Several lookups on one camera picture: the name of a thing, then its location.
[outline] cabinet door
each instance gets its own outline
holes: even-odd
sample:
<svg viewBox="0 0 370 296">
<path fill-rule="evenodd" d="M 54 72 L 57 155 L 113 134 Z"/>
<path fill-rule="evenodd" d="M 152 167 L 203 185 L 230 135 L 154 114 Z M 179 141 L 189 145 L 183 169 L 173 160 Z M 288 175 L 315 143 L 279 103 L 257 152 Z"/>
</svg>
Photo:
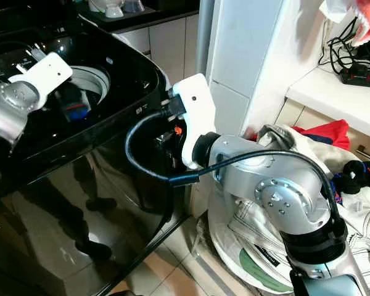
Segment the cabinet door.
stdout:
<svg viewBox="0 0 370 296">
<path fill-rule="evenodd" d="M 151 59 L 166 72 L 171 84 L 184 79 L 186 19 L 149 28 Z"/>
<path fill-rule="evenodd" d="M 148 53 L 150 50 L 148 28 L 142 28 L 117 35 L 120 38 L 123 38 L 131 47 L 141 51 L 143 54 Z"/>
<path fill-rule="evenodd" d="M 198 14 L 186 18 L 184 78 L 196 74 L 196 46 L 198 24 Z"/>
</svg>

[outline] washing machine drum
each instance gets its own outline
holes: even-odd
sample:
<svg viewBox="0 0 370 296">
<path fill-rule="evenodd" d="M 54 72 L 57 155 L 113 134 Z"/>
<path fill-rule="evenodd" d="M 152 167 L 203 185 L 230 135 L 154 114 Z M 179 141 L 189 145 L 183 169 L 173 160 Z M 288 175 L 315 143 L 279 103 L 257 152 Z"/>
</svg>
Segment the washing machine drum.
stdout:
<svg viewBox="0 0 370 296">
<path fill-rule="evenodd" d="M 54 92 L 68 121 L 83 119 L 110 89 L 110 78 L 103 71 L 87 66 L 71 68 L 73 75 Z"/>
</svg>

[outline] washing machine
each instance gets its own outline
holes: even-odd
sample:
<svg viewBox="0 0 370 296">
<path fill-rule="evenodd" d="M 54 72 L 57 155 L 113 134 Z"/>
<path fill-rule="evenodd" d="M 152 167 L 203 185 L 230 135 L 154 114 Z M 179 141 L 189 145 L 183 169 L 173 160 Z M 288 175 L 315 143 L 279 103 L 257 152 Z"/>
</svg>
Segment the washing machine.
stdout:
<svg viewBox="0 0 370 296">
<path fill-rule="evenodd" d="M 55 52 L 73 75 L 29 114 L 15 144 L 0 137 L 0 296 L 105 295 L 153 251 L 173 211 L 184 214 L 186 190 L 134 169 L 124 152 L 130 126 L 167 98 L 167 79 L 82 23 L 72 1 L 0 1 L 0 83 L 36 63 L 31 48 Z M 136 135 L 145 166 L 183 169 L 176 125 Z"/>
</svg>

